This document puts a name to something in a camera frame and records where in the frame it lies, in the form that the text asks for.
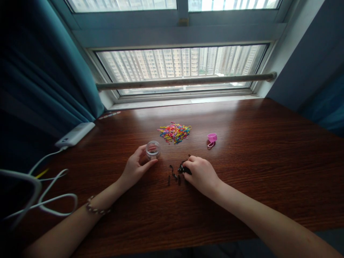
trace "pink cup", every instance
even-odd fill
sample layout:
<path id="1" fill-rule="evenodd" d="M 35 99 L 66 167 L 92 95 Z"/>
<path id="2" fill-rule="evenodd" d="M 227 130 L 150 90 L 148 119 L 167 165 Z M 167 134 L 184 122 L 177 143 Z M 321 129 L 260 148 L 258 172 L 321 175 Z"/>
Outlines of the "pink cup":
<path id="1" fill-rule="evenodd" d="M 217 139 L 218 137 L 216 133 L 208 134 L 208 140 L 210 141 L 210 144 L 208 144 L 208 148 L 213 147 Z"/>

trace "white power bank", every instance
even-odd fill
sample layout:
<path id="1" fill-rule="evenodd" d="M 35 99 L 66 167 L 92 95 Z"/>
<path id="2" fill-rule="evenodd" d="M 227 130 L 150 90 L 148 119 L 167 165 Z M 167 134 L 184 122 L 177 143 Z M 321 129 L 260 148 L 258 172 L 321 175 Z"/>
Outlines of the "white power bank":
<path id="1" fill-rule="evenodd" d="M 76 126 L 73 130 L 63 136 L 55 146 L 61 148 L 63 146 L 72 147 L 75 146 L 92 128 L 95 126 L 94 123 L 81 123 Z"/>

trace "hand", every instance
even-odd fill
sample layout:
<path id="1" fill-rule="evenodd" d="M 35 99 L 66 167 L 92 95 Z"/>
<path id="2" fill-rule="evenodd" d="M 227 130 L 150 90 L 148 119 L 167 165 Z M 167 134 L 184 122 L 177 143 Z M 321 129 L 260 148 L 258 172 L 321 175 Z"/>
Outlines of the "hand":
<path id="1" fill-rule="evenodd" d="M 118 179 L 118 182 L 124 191 L 127 191 L 134 184 L 136 184 L 140 178 L 146 173 L 146 171 L 158 162 L 157 159 L 153 159 L 143 166 L 140 165 L 140 158 L 146 153 L 146 145 L 140 146 L 133 155 L 128 159 L 125 169 Z"/>
<path id="2" fill-rule="evenodd" d="M 202 194 L 212 199 L 222 182 L 209 161 L 200 157 L 190 156 L 183 167 L 191 170 L 192 175 L 184 173 L 184 177 Z"/>

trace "wooden table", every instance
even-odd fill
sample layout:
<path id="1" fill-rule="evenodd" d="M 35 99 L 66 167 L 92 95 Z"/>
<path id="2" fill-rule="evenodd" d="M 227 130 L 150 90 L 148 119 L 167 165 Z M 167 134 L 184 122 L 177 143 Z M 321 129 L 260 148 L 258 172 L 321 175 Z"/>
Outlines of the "wooden table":
<path id="1" fill-rule="evenodd" d="M 188 140 L 168 145 L 157 129 L 191 125 Z M 220 179 L 312 231 L 344 226 L 344 140 L 269 99 L 126 110 L 97 120 L 75 147 L 49 164 L 53 176 L 69 168 L 48 197 L 75 193 L 79 206 L 122 173 L 128 157 L 151 140 L 158 164 L 114 205 L 75 257 L 109 257 L 231 242 L 256 237 L 233 215 L 182 180 L 167 178 L 188 154 L 209 160 Z M 207 135 L 218 140 L 207 149 Z M 71 201 L 51 207 L 69 211 Z M 30 211 L 19 231 L 28 243 L 61 221 Z"/>

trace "window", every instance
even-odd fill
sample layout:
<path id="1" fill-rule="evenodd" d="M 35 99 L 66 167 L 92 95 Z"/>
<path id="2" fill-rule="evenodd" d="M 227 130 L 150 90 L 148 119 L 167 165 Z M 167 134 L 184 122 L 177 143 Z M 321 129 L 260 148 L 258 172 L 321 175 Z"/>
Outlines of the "window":
<path id="1" fill-rule="evenodd" d="M 176 0 L 68 0 L 75 13 L 177 9 Z"/>
<path id="2" fill-rule="evenodd" d="M 255 74 L 267 45 L 99 51 L 113 82 Z M 247 82 L 118 90 L 121 96 L 249 87 Z"/>
<path id="3" fill-rule="evenodd" d="M 84 53 L 98 85 L 272 72 L 265 67 L 287 26 L 287 12 L 293 2 L 51 1 Z M 175 83 L 140 89 L 121 86 L 106 94 L 114 103 L 127 103 L 254 94 L 256 85 L 255 81 L 248 81 Z"/>
<path id="4" fill-rule="evenodd" d="M 188 0 L 189 12 L 276 9 L 279 0 Z"/>

